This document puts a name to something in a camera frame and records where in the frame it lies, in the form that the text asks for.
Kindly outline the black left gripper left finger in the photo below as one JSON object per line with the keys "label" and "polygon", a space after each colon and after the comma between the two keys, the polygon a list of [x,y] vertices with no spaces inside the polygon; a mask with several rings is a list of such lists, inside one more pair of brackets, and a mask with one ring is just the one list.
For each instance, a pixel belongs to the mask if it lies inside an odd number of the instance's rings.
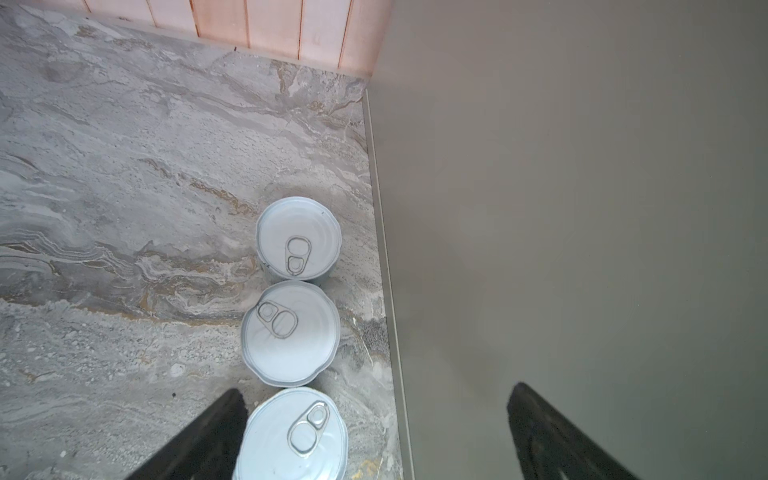
{"label": "black left gripper left finger", "polygon": [[227,390],[128,479],[230,479],[247,418],[242,393]]}

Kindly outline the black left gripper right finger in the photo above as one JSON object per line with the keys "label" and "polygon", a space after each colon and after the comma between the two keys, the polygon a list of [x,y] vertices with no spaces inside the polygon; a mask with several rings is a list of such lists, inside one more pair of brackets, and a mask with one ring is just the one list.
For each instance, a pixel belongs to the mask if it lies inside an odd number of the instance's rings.
{"label": "black left gripper right finger", "polygon": [[529,385],[514,386],[507,414],[524,479],[637,480]]}

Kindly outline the left floor can near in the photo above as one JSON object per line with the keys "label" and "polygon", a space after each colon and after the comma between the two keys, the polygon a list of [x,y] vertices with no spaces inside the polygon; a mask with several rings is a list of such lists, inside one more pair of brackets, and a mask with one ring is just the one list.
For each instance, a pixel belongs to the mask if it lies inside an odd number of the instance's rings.
{"label": "left floor can near", "polygon": [[333,400],[312,388],[280,391],[250,415],[232,477],[344,477],[349,436]]}

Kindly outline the floor can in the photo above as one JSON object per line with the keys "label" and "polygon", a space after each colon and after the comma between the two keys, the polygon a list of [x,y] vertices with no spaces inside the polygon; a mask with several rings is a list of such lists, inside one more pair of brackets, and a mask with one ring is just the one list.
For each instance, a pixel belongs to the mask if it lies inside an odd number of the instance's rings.
{"label": "floor can", "polygon": [[349,436],[333,400],[312,388],[280,391],[250,415],[232,477],[344,477]]}
{"label": "floor can", "polygon": [[322,283],[337,264],[341,225],[321,203],[301,196],[267,206],[255,227],[258,259],[273,282]]}
{"label": "floor can", "polygon": [[282,281],[264,290],[244,314],[242,356],[263,383],[301,387],[330,366],[340,337],[338,309],[321,288]]}

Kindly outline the left floor can middle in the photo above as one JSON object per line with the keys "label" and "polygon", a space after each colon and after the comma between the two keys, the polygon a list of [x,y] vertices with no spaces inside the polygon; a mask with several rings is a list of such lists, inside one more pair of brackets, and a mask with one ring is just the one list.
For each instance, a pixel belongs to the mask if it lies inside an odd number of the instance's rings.
{"label": "left floor can middle", "polygon": [[340,337],[338,309],[321,288],[282,281],[264,290],[244,314],[242,356],[263,383],[301,387],[330,366]]}

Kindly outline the left floor can far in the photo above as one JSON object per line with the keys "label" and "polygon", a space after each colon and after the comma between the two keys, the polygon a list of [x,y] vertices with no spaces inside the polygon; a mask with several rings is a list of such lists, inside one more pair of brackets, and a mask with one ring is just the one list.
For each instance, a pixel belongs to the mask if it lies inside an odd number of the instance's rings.
{"label": "left floor can far", "polygon": [[322,283],[337,264],[341,225],[321,203],[301,196],[267,206],[255,227],[258,259],[273,282]]}

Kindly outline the grey metal cabinet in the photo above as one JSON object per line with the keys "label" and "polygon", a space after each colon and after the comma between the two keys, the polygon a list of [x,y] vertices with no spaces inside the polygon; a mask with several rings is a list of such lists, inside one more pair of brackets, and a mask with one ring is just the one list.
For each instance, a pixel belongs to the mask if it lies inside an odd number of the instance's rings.
{"label": "grey metal cabinet", "polygon": [[526,383],[643,479],[767,475],[767,5],[398,1],[368,88],[406,473]]}

